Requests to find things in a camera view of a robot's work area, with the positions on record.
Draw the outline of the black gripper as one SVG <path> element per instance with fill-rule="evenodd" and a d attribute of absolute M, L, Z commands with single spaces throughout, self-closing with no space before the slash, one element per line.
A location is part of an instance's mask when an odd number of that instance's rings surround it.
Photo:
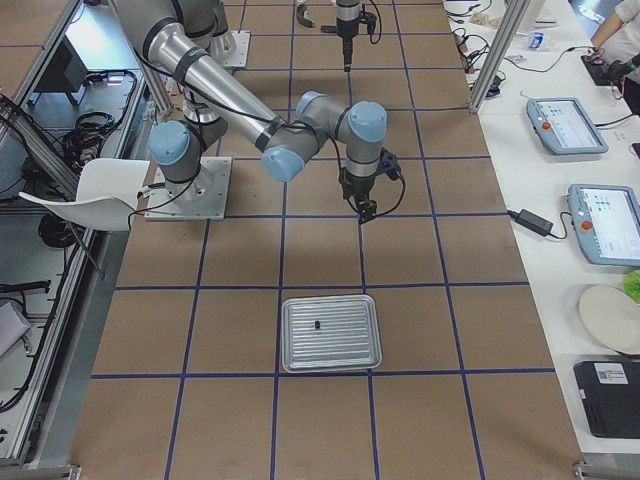
<path fill-rule="evenodd" d="M 336 19 L 335 25 L 322 25 L 320 31 L 326 34 L 337 34 L 342 39 L 343 68 L 346 73 L 351 71 L 353 57 L 353 39 L 359 34 L 360 26 L 366 26 L 366 34 L 373 39 L 378 24 L 375 13 L 362 9 L 354 19 Z"/>
<path fill-rule="evenodd" d="M 365 224 L 374 220 L 377 215 L 377 203 L 369 197 L 374 187 L 375 179 L 386 175 L 390 180 L 403 182 L 401 167 L 397 156 L 382 148 L 379 159 L 374 163 L 376 170 L 368 176 L 357 176 L 350 173 L 346 167 L 339 167 L 339 183 L 342 187 L 343 198 L 352 210 L 358 213 L 358 222 Z"/>

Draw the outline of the person forearm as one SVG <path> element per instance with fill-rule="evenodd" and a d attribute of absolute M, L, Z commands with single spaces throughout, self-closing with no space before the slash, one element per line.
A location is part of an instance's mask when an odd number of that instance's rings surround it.
<path fill-rule="evenodd" d="M 591 38 L 593 46 L 611 65 L 633 61 L 635 69 L 626 76 L 625 90 L 639 87 L 639 0 L 625 0 L 618 4 Z"/>

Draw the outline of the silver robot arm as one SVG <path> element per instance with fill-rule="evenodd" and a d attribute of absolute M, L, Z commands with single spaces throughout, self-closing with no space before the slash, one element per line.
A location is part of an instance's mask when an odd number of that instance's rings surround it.
<path fill-rule="evenodd" d="M 375 13 L 367 12 L 358 0 L 336 1 L 336 24 L 322 25 L 320 31 L 326 34 L 336 34 L 342 40 L 344 71 L 350 72 L 353 56 L 353 39 L 359 34 L 360 26 L 365 25 L 370 42 L 376 44 L 381 39 L 382 21 L 380 12 L 374 6 Z"/>
<path fill-rule="evenodd" d="M 220 1 L 115 1 L 115 15 L 132 50 L 151 69 L 184 89 L 180 121 L 153 128 L 149 150 L 173 201 L 197 200 L 208 176 L 201 156 L 229 128 L 261 153 L 271 177 L 289 182 L 327 141 L 346 147 L 338 155 L 343 197 L 361 223 L 380 217 L 369 196 L 377 176 L 404 178 L 397 158 L 383 146 L 387 112 L 376 102 L 346 106 L 310 91 L 286 122 L 238 82 L 219 61 L 235 47 Z"/>

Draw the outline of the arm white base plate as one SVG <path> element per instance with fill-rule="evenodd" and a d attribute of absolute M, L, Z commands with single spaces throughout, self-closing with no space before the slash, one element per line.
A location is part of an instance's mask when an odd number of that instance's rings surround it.
<path fill-rule="evenodd" d="M 231 157 L 204 156 L 200 172 L 189 189 L 176 200 L 183 188 L 169 183 L 169 189 L 150 192 L 147 211 L 149 221 L 222 220 L 225 216 L 233 160 Z"/>
<path fill-rule="evenodd" d="M 245 68 L 251 34 L 248 30 L 228 30 L 211 39 L 209 53 L 223 68 Z"/>

